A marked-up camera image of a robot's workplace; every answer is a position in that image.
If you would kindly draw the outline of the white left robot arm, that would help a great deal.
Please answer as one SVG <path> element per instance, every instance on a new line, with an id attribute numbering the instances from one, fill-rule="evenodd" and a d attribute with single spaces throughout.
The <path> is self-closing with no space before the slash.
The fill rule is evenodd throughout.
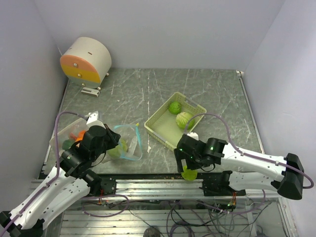
<path id="1" fill-rule="evenodd" d="M 43 182 L 19 206 L 0 214 L 4 233 L 12 237 L 40 237 L 61 212 L 85 196 L 102 189 L 92 164 L 119 144 L 120 135 L 106 124 L 93 125 L 57 160 Z"/>

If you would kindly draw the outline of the light green cabbage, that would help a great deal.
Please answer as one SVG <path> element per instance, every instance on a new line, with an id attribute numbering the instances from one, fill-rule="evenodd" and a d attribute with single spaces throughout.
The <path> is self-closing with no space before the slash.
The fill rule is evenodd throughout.
<path id="1" fill-rule="evenodd" d="M 107 151 L 107 155 L 111 158 L 120 158 L 128 151 L 127 142 L 124 139 L 120 139 L 118 145 Z"/>

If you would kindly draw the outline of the green custard apple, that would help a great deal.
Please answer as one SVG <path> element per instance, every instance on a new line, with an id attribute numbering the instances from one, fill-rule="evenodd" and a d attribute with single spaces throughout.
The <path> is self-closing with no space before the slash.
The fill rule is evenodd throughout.
<path id="1" fill-rule="evenodd" d="M 181 173 L 181 176 L 184 180 L 194 181 L 198 176 L 198 171 L 197 170 L 190 170 L 185 165 L 183 167 L 183 172 Z"/>

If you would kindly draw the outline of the clear blue-zipper plastic bag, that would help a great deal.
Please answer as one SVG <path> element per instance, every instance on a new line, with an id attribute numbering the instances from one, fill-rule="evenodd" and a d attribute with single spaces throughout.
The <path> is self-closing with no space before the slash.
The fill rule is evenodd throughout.
<path id="1" fill-rule="evenodd" d="M 111 158 L 107 154 L 105 159 L 102 163 L 109 162 L 111 160 L 131 160 L 131 161 L 138 161 L 143 156 L 142 151 L 142 144 L 141 144 L 141 137 L 139 132 L 139 124 L 123 124 L 123 125 L 116 125 L 113 128 L 115 133 L 118 133 L 121 138 L 127 142 L 128 151 L 122 155 L 120 158 Z"/>

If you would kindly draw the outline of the dark green avocado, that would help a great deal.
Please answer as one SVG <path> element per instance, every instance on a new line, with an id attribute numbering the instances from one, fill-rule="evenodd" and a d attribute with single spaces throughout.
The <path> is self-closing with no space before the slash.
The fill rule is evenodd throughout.
<path id="1" fill-rule="evenodd" d="M 75 142 L 75 140 L 73 140 L 73 139 L 67 139 L 67 140 L 65 140 L 65 141 L 63 142 L 63 144 L 62 144 L 62 150 L 67 150 L 67 149 L 69 149 L 69 148 L 73 145 L 74 142 Z"/>

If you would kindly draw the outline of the clear polka dot zip bag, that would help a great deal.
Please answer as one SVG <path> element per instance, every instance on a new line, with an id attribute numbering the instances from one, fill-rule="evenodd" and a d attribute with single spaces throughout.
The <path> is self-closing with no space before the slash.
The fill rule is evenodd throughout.
<path id="1" fill-rule="evenodd" d="M 62 150 L 62 144 L 65 140 L 69 139 L 69 134 L 73 133 L 77 135 L 82 130 L 87 131 L 88 127 L 86 125 L 86 121 L 82 118 L 79 118 L 58 132 L 57 139 L 59 155 L 61 155 L 61 153 L 64 151 Z"/>

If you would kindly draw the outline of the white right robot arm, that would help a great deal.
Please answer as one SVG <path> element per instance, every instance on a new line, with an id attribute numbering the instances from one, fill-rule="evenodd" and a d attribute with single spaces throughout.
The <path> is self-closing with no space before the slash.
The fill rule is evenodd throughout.
<path id="1" fill-rule="evenodd" d="M 217 165 L 233 165 L 245 168 L 245 172 L 223 171 L 221 179 L 205 190 L 229 195 L 246 189 L 270 190 L 280 196 L 301 200 L 303 197 L 304 169 L 297 155 L 270 156 L 233 147 L 217 138 L 207 142 L 198 139 L 196 133 L 184 134 L 174 149 L 178 172 L 183 172 L 182 162 L 190 170 Z"/>

